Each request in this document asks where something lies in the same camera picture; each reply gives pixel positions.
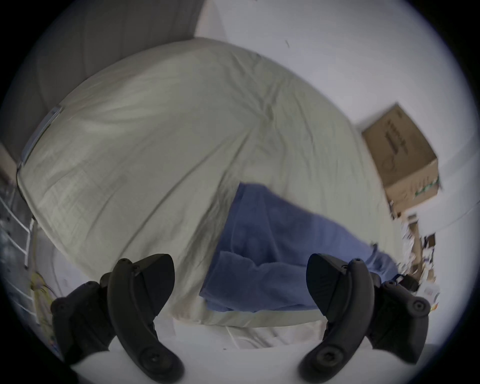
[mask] mattress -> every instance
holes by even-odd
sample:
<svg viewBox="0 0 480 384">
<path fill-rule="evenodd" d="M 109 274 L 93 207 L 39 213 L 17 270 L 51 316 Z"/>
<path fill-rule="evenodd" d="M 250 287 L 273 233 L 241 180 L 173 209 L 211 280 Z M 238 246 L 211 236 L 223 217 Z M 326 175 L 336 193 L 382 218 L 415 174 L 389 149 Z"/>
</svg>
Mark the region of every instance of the mattress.
<svg viewBox="0 0 480 384">
<path fill-rule="evenodd" d="M 152 48 L 62 102 L 18 175 L 55 246 L 99 280 L 169 253 L 165 311 L 194 324 L 290 326 L 319 311 L 213 312 L 198 296 L 239 182 L 343 225 L 401 261 L 361 135 L 323 95 L 256 53 L 208 39 Z"/>
</svg>

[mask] clutter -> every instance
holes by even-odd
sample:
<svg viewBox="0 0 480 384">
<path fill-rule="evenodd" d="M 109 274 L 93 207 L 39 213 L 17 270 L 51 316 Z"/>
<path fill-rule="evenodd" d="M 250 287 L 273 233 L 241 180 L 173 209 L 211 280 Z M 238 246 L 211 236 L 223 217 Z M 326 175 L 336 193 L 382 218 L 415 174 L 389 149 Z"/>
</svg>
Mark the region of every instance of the clutter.
<svg viewBox="0 0 480 384">
<path fill-rule="evenodd" d="M 431 281 L 423 281 L 419 289 L 417 290 L 416 296 L 423 297 L 428 300 L 430 305 L 432 306 L 432 311 L 434 311 L 437 308 L 437 301 L 438 301 L 438 296 L 440 295 L 440 287 L 431 282 Z"/>
<path fill-rule="evenodd" d="M 437 157 L 398 104 L 362 135 L 394 213 L 400 214 L 437 194 Z"/>
<path fill-rule="evenodd" d="M 200 296 L 213 311 L 314 309 L 305 281 L 309 257 L 362 259 L 382 281 L 394 261 L 327 218 L 298 208 L 260 184 L 240 183 Z"/>
<path fill-rule="evenodd" d="M 402 221 L 400 226 L 402 231 L 403 261 L 398 263 L 397 267 L 400 274 L 406 275 L 411 270 L 415 261 L 415 254 L 412 252 L 413 245 L 415 243 L 415 237 L 408 227 L 408 223 Z"/>
</svg>

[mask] cardboard box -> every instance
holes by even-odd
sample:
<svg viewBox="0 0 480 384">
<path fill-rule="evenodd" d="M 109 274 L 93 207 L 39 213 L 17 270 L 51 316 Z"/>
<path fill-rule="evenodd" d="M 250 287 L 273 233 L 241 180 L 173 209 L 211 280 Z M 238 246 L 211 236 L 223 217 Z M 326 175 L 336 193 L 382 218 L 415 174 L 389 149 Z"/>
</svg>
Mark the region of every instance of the cardboard box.
<svg viewBox="0 0 480 384">
<path fill-rule="evenodd" d="M 393 211 L 401 213 L 437 194 L 437 156 L 398 104 L 362 135 Z"/>
</svg>

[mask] bedsheet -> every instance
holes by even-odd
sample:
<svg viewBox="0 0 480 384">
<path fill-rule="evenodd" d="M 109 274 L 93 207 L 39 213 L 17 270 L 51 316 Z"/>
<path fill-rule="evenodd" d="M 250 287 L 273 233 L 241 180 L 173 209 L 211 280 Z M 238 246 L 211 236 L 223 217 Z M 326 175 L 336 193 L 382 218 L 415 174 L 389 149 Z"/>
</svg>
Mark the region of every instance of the bedsheet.
<svg viewBox="0 0 480 384">
<path fill-rule="evenodd" d="M 122 257 L 172 255 L 165 310 L 177 319 L 238 327 L 323 319 L 318 310 L 214 312 L 199 297 L 240 182 L 261 183 L 401 260 L 359 132 L 256 53 L 208 39 L 152 48 L 93 75 L 61 105 L 19 172 L 33 214 L 91 279 Z"/>
</svg>

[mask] wrinkled fabric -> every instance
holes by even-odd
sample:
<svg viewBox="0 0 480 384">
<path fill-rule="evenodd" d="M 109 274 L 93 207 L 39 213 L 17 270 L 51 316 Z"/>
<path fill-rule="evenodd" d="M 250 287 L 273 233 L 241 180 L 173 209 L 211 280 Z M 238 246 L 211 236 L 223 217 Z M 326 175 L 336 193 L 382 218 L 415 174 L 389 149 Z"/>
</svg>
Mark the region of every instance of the wrinkled fabric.
<svg viewBox="0 0 480 384">
<path fill-rule="evenodd" d="M 306 268 L 313 253 L 362 259 L 383 281 L 394 261 L 341 225 L 300 209 L 260 184 L 238 187 L 200 296 L 214 311 L 315 309 Z"/>
</svg>

